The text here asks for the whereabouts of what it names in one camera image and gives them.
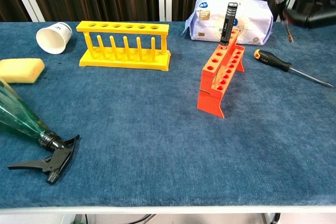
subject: floor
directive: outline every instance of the floor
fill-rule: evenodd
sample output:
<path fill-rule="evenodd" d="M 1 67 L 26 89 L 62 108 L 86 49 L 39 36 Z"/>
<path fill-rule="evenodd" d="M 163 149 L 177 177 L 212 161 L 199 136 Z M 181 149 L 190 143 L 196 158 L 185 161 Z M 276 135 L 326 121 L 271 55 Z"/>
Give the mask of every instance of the floor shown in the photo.
<path fill-rule="evenodd" d="M 144 215 L 88 215 L 88 224 L 126 224 Z M 0 224 L 61 224 L 63 215 L 0 215 Z M 280 224 L 335 224 L 336 213 L 330 214 L 281 214 Z M 140 224 L 264 224 L 261 214 L 189 214 L 156 215 Z"/>

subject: screwdriver handle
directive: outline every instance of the screwdriver handle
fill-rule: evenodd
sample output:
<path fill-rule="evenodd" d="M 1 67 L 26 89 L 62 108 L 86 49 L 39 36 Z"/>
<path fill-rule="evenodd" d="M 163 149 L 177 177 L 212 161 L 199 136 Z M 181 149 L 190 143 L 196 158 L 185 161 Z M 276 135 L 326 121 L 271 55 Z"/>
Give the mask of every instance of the screwdriver handle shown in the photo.
<path fill-rule="evenodd" d="M 256 60 L 260 61 L 263 64 L 276 67 L 278 69 L 281 69 L 284 72 L 288 72 L 288 70 L 292 66 L 291 63 L 280 60 L 278 57 L 276 57 L 271 52 L 264 51 L 261 49 L 257 49 L 254 52 L 254 58 L 256 58 Z"/>

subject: blue carpet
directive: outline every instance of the blue carpet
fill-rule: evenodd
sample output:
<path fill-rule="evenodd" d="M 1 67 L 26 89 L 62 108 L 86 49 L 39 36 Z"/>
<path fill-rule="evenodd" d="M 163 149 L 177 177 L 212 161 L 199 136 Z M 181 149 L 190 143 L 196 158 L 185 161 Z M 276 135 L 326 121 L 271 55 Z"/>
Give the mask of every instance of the blue carpet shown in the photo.
<path fill-rule="evenodd" d="M 50 153 L 1 133 L 1 208 L 336 205 L 336 89 L 263 65 L 258 47 L 245 46 L 245 73 L 235 73 L 221 119 L 196 109 L 201 69 L 218 43 L 180 36 L 184 22 L 170 23 L 169 72 L 79 67 L 78 23 L 68 23 L 74 35 L 61 55 L 35 41 L 49 24 L 0 23 L 0 57 L 44 61 L 35 84 L 12 87 L 64 140 L 81 139 L 51 186 L 42 172 L 7 169 Z M 290 44 L 275 24 L 262 49 L 336 84 L 336 26 L 292 33 Z M 149 47 L 149 37 L 142 42 Z"/>

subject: yellow test tube rack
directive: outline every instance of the yellow test tube rack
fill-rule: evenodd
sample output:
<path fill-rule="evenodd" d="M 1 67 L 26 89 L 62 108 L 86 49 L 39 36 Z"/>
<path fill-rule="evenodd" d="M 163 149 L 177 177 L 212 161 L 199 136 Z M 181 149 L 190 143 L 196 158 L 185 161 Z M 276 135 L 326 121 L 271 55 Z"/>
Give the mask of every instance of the yellow test tube rack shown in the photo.
<path fill-rule="evenodd" d="M 88 46 L 79 66 L 169 70 L 171 54 L 167 50 L 167 24 L 82 21 L 77 26 L 77 31 L 84 33 Z M 111 47 L 106 47 L 100 35 L 97 36 L 99 46 L 94 47 L 90 33 L 160 35 L 161 49 L 155 48 L 154 37 L 151 38 L 151 49 L 141 47 L 140 37 L 136 38 L 137 48 L 130 48 L 126 36 L 123 37 L 124 47 L 116 47 L 113 36 L 110 36 Z"/>

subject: green plastic spray bottle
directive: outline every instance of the green plastic spray bottle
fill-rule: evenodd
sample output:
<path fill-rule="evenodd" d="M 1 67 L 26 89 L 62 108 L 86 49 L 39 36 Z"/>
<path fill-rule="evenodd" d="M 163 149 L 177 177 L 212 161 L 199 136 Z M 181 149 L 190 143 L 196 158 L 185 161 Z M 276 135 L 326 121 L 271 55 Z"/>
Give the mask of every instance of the green plastic spray bottle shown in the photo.
<path fill-rule="evenodd" d="M 0 78 L 0 123 L 27 135 L 49 151 L 51 157 L 10 165 L 9 169 L 42 169 L 48 174 L 47 182 L 54 184 L 71 160 L 76 137 L 63 142 L 25 104 L 15 91 Z"/>

